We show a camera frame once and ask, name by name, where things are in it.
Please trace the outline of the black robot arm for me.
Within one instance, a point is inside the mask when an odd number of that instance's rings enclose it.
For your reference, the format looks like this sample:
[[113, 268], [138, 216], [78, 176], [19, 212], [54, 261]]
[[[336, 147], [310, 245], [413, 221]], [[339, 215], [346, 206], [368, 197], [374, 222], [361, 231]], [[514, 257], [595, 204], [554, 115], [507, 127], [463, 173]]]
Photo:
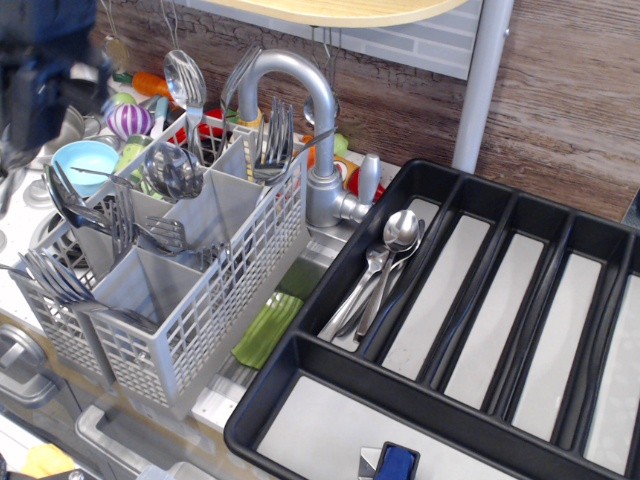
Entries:
[[68, 106], [105, 111], [111, 61], [91, 41], [94, 1], [1, 3], [1, 170], [56, 138]]

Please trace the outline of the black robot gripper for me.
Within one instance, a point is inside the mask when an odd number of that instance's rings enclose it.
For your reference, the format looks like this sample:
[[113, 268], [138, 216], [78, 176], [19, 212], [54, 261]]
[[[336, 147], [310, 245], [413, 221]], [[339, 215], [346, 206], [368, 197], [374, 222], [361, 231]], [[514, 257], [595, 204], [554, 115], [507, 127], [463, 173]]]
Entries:
[[[97, 71], [90, 91], [74, 84], [71, 68]], [[17, 170], [57, 137], [72, 101], [96, 113], [108, 102], [111, 59], [91, 44], [1, 46], [1, 168]]]

